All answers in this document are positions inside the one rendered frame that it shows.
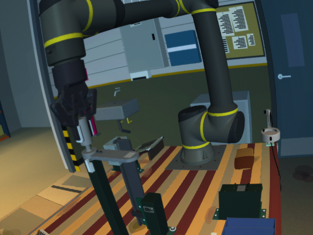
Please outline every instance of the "striped tablecloth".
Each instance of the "striped tablecloth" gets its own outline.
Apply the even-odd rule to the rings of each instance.
[[[235,170],[237,149],[247,147],[254,150],[253,168]],[[221,235],[225,220],[212,220],[219,207],[218,192],[222,184],[234,183],[263,185],[262,208],[267,209],[267,218],[276,218],[276,235],[281,235],[279,176],[266,143],[227,145],[217,170],[165,170],[181,148],[165,147],[152,161],[147,154],[138,160],[145,169],[140,174],[143,189],[162,195],[168,226],[177,227],[175,235]],[[278,163],[276,144],[274,153]],[[121,173],[111,171],[107,177],[129,234],[148,235],[147,227],[139,226],[131,215],[132,205]],[[34,230],[38,229],[50,235],[113,235],[92,185]]]

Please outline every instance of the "blue and white box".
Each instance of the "blue and white box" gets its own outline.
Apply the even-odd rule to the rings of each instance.
[[[165,41],[172,66],[202,62],[194,30],[166,34]]]

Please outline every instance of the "brown block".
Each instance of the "brown block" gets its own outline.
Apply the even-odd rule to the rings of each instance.
[[[254,163],[254,154],[252,148],[240,148],[235,157],[235,169],[252,168]]]
[[[154,146],[152,149],[148,151],[149,160],[152,161],[152,159],[164,148],[164,142],[163,139],[157,143],[156,146]]]

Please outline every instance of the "bulletin board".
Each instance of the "bulletin board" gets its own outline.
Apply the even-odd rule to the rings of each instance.
[[[227,59],[265,56],[254,2],[222,6],[216,13]]]

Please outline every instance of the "yellow wall trim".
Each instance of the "yellow wall trim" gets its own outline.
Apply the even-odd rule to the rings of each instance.
[[[235,65],[235,66],[228,66],[228,69],[237,69],[237,68],[246,68],[246,67],[256,67],[256,66],[267,66],[267,63],[262,63],[262,64],[251,64],[251,65]],[[200,70],[187,70],[187,71],[180,71],[180,72],[170,72],[170,73],[163,73],[163,74],[157,74],[157,75],[152,75],[152,77],[162,77],[162,76],[169,76],[169,75],[176,75],[176,74],[183,74],[183,73],[191,73],[191,72],[204,72],[204,69]],[[107,85],[112,85],[112,84],[117,84],[117,83],[122,83],[122,82],[130,82],[131,79],[126,79],[126,80],[121,80],[121,81],[116,81],[116,82],[108,82],[100,85],[95,85],[88,87],[90,88],[96,88],[96,87],[102,87],[102,86],[107,86]]]

